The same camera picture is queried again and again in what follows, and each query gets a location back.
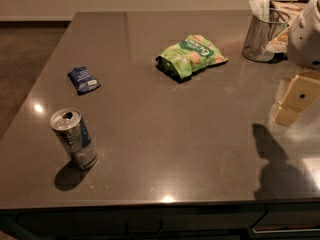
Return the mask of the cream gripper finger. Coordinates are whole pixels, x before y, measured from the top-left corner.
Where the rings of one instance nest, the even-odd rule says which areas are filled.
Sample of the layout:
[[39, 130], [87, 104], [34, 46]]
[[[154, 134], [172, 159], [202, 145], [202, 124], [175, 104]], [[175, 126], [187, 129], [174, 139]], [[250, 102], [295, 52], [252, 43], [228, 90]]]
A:
[[292, 125], [320, 97], [320, 74], [296, 74], [280, 81], [271, 121]]

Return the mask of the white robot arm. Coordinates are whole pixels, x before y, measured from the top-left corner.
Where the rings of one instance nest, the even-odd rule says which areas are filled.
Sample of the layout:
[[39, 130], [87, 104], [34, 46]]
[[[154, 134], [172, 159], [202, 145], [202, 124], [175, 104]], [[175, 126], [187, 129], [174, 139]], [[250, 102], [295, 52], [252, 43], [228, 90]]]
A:
[[320, 0], [310, 0], [289, 28], [287, 57], [302, 71], [280, 81], [270, 120], [292, 125], [320, 97]]

